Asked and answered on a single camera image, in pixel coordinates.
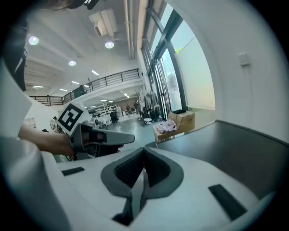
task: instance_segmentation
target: pink cloth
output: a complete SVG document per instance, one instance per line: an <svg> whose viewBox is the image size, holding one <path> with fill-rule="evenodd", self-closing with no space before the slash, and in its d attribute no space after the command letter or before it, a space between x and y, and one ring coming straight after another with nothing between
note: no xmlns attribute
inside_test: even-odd
<svg viewBox="0 0 289 231"><path fill-rule="evenodd" d="M174 121L168 120L166 122L157 125L157 131L160 133L177 131L177 125Z"/></svg>

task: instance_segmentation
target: black and white square marker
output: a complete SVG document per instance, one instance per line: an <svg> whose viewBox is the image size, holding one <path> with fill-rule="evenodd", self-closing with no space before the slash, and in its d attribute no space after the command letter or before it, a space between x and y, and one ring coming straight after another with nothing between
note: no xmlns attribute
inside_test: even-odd
<svg viewBox="0 0 289 231"><path fill-rule="evenodd" d="M83 111L73 104L69 104L59 117L58 122L67 130L71 131L78 119L82 115Z"/></svg>

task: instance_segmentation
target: ceiling pipe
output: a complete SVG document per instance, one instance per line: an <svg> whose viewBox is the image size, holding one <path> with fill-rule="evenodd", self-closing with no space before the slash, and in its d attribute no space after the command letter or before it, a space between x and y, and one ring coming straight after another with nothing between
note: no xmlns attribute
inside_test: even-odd
<svg viewBox="0 0 289 231"><path fill-rule="evenodd" d="M134 20L133 20L133 0L130 0L130 33L131 33L131 58L135 58L134 48Z"/></svg>
<svg viewBox="0 0 289 231"><path fill-rule="evenodd" d="M127 45L128 45L128 53L129 53L129 58L131 60L131 37L130 37L130 28L129 28L129 20L128 20L128 5L127 5L127 0L124 0L125 4L125 17L126 17L126 36L127 36Z"/></svg>

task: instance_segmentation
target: black rectangular slot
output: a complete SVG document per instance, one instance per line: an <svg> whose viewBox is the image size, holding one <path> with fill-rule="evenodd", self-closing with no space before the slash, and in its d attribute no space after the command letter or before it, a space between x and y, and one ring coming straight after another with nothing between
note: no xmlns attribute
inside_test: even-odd
<svg viewBox="0 0 289 231"><path fill-rule="evenodd" d="M232 221L247 212L247 210L222 185L213 185L208 189Z"/></svg>
<svg viewBox="0 0 289 231"><path fill-rule="evenodd" d="M67 169L67 170L63 170L62 174L64 176L69 176L78 172L84 171L84 168L82 167L77 167L77 168L71 168L71 169Z"/></svg>

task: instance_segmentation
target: round ceiling light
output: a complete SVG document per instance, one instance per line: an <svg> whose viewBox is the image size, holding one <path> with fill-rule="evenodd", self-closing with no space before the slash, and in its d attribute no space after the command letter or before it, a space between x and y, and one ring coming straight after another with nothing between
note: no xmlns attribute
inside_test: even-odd
<svg viewBox="0 0 289 231"><path fill-rule="evenodd" d="M105 47L107 49L112 49L114 47L114 43L113 42L106 42L104 45L105 45Z"/></svg>
<svg viewBox="0 0 289 231"><path fill-rule="evenodd" d="M39 38L36 37L36 36L31 36L29 39L28 39L28 42L30 45L32 46L35 46L39 43Z"/></svg>
<svg viewBox="0 0 289 231"><path fill-rule="evenodd" d="M75 65L76 65L76 62L75 62L75 61L70 61L70 62L68 63L68 65L69 65L69 66L75 66Z"/></svg>

